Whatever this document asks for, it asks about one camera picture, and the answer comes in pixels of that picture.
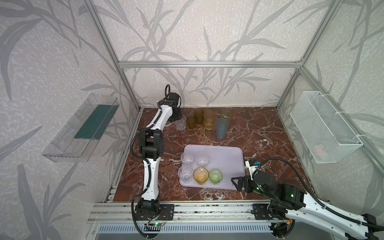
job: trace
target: wall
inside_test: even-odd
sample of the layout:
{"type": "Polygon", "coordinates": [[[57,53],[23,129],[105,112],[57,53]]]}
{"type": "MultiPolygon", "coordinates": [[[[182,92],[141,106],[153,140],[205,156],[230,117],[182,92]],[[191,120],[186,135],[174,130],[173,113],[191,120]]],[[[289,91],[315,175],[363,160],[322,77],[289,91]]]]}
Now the wall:
{"type": "MultiPolygon", "coordinates": [[[[345,1],[307,69],[383,151],[384,1],[345,1]]],[[[289,113],[303,91],[313,89],[299,77],[279,114],[312,185],[323,200],[384,222],[384,180],[361,149],[341,161],[317,164],[289,113]]]]}
{"type": "MultiPolygon", "coordinates": [[[[94,1],[120,61],[297,61],[330,1],[94,1]]],[[[275,106],[293,69],[126,69],[154,106],[171,84],[183,106],[275,106]]]]}
{"type": "Polygon", "coordinates": [[[78,239],[137,112],[82,1],[2,1],[0,15],[0,239],[78,239]],[[120,102],[92,157],[43,157],[90,93],[120,102]]]}

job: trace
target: vertical metal post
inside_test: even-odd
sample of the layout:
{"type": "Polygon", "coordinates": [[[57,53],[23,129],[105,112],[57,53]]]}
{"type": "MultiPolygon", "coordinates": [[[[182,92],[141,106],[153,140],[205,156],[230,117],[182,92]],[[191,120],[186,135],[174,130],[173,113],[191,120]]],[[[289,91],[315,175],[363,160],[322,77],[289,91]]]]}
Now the vertical metal post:
{"type": "MultiPolygon", "coordinates": [[[[325,13],[320,25],[318,26],[315,34],[313,35],[312,40],[310,41],[307,49],[305,50],[303,57],[301,58],[302,67],[305,66],[305,63],[308,61],[309,57],[312,55],[313,50],[315,49],[316,45],[319,43],[320,39],[322,38],[325,31],[327,30],[328,26],[331,24],[332,19],[335,17],[342,3],[343,3],[343,0],[333,0],[329,5],[327,12],[325,13]]],[[[291,91],[292,87],[295,85],[295,81],[297,79],[297,76],[295,74],[292,75],[290,81],[287,84],[287,87],[284,89],[284,92],[281,95],[279,102],[277,103],[277,106],[276,106],[277,109],[282,105],[283,101],[288,96],[288,93],[291,91]]]]}
{"type": "Polygon", "coordinates": [[[101,24],[101,20],[100,20],[99,15],[98,15],[98,13],[96,11],[95,5],[93,4],[92,0],[83,0],[83,2],[84,2],[85,9],[89,13],[89,16],[91,17],[91,20],[93,21],[93,23],[96,26],[96,30],[98,31],[101,39],[103,40],[103,43],[104,43],[105,47],[107,48],[109,56],[112,59],[113,65],[116,68],[116,71],[117,71],[117,73],[118,73],[118,75],[120,77],[120,80],[123,82],[123,85],[124,85],[125,89],[128,91],[128,94],[131,97],[131,99],[132,99],[132,101],[133,101],[133,103],[135,105],[135,108],[139,111],[140,110],[140,105],[139,105],[135,95],[133,94],[133,91],[132,91],[132,89],[131,89],[131,87],[130,87],[130,85],[128,83],[128,80],[127,80],[124,72],[119,67],[119,61],[118,61],[118,59],[116,57],[115,52],[113,51],[112,45],[109,42],[109,39],[108,39],[107,34],[106,34],[106,32],[105,32],[105,30],[103,28],[103,25],[101,24]]]}

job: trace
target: black mounting plate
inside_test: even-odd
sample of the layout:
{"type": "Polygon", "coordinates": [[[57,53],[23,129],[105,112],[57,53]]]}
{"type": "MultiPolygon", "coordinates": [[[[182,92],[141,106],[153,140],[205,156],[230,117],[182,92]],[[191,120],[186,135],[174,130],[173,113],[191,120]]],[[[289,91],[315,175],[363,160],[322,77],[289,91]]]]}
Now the black mounting plate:
{"type": "MultiPolygon", "coordinates": [[[[163,220],[163,221],[171,221],[173,220],[173,214],[174,214],[174,210],[175,210],[175,205],[174,204],[160,204],[160,212],[163,212],[161,213],[157,218],[156,220],[163,220]]],[[[148,218],[146,218],[141,211],[137,211],[135,213],[135,219],[136,221],[148,221],[148,218]]]]}
{"type": "Polygon", "coordinates": [[[252,204],[252,214],[255,216],[255,220],[273,220],[273,218],[269,216],[268,205],[269,204],[252,204]]]}

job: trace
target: blue cup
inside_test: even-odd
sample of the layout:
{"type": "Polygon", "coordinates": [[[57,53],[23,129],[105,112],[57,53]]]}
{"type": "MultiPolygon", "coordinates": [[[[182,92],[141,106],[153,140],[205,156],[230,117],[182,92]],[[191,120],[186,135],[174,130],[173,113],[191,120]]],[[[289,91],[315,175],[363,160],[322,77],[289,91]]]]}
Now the blue cup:
{"type": "Polygon", "coordinates": [[[231,122],[230,118],[219,118],[216,122],[216,137],[219,139],[225,138],[229,124],[231,122]]]}

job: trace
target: gray floor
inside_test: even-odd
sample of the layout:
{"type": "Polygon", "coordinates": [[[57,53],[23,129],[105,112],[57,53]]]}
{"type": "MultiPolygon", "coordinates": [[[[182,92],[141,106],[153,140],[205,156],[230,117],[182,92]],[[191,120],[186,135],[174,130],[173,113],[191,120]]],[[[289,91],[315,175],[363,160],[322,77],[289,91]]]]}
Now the gray floor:
{"type": "MultiPolygon", "coordinates": [[[[144,240],[139,234],[98,234],[96,240],[144,240]]],[[[156,240],[275,240],[269,233],[164,233],[156,240]]],[[[318,228],[296,222],[286,240],[333,240],[333,237],[318,228]]]]}

